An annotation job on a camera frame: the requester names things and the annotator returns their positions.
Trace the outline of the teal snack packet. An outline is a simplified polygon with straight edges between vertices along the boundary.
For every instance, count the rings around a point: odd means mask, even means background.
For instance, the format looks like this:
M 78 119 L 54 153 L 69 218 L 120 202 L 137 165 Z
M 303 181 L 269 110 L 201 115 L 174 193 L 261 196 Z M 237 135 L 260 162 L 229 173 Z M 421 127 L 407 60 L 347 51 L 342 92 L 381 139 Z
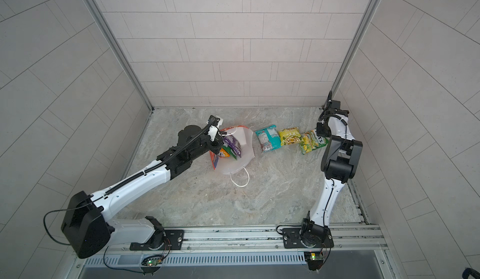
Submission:
M 261 144 L 262 152 L 270 152 L 281 148 L 281 139 L 276 130 L 276 125 L 257 130 L 255 134 Z

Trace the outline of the purple snack packet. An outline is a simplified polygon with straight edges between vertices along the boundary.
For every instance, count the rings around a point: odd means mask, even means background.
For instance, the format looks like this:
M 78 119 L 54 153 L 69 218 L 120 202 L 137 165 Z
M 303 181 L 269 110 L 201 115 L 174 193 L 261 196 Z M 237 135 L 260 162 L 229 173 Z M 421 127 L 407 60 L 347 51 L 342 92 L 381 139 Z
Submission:
M 235 159 L 241 158 L 240 142 L 233 135 L 228 135 L 224 137 L 224 148 Z

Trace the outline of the yellow green snack packet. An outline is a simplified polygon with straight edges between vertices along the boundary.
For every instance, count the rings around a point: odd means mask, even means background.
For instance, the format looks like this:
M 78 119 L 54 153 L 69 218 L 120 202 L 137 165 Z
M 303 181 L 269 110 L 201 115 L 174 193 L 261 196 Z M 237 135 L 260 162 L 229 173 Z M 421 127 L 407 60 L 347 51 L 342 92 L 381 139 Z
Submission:
M 281 140 L 281 146 L 287 146 L 292 144 L 298 144 L 301 142 L 302 135 L 300 134 L 298 127 L 286 128 L 278 131 L 278 135 Z

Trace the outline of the red paper gift bag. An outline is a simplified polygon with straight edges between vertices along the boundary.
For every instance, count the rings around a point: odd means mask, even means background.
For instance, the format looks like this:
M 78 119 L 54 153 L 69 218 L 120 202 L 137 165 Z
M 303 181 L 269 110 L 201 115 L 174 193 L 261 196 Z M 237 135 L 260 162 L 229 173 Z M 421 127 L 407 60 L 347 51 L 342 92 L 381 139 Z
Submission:
M 223 145 L 218 154 L 210 151 L 212 167 L 216 172 L 229 175 L 233 184 L 245 188 L 250 182 L 250 174 L 246 167 L 255 158 L 253 150 L 253 131 L 246 126 L 232 126 L 225 130 L 217 131 Z M 244 171 L 246 183 L 238 184 L 233 180 L 233 175 Z

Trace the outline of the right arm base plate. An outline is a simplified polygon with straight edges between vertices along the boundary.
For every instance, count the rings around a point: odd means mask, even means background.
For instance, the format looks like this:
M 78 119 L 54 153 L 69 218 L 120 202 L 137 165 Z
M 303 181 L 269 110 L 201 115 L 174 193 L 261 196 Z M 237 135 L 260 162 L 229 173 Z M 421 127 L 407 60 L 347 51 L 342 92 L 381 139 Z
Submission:
M 304 233 L 300 227 L 286 227 L 282 229 L 282 241 L 285 249 L 330 249 L 335 246 L 330 229 L 324 227 Z

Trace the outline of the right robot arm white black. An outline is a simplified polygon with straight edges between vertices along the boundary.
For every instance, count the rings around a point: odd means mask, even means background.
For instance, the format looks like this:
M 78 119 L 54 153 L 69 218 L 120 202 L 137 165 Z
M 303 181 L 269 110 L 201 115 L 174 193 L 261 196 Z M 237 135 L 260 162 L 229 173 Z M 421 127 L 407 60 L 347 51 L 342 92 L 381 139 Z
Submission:
M 301 225 L 300 239 L 307 248 L 333 246 L 329 228 L 332 210 L 340 191 L 355 176 L 363 150 L 362 142 L 349 128 L 350 112 L 332 96 L 330 91 L 316 127 L 316 136 L 328 139 L 328 144 L 321 160 L 322 194 Z

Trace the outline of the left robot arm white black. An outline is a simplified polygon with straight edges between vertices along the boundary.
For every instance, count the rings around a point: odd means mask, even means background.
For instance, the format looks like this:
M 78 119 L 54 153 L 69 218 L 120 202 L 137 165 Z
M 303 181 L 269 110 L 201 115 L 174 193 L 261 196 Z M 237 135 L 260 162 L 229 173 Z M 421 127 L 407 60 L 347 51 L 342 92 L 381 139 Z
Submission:
M 204 128 L 186 126 L 177 145 L 157 156 L 148 166 L 117 184 L 71 197 L 61 231 L 80 259 L 87 259 L 111 245 L 130 244 L 133 250 L 157 250 L 166 245 L 164 227 L 153 216 L 142 220 L 115 220 L 115 215 L 148 191 L 175 179 L 193 160 L 207 152 L 217 154 L 223 136 L 212 116 Z

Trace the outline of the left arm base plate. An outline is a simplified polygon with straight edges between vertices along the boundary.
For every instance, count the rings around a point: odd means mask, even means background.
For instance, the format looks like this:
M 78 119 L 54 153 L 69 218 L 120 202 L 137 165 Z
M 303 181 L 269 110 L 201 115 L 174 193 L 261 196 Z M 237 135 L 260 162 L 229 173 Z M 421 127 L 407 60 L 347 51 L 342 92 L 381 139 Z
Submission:
M 165 230 L 154 235 L 146 243 L 131 243 L 131 251 L 168 251 L 181 250 L 184 230 Z

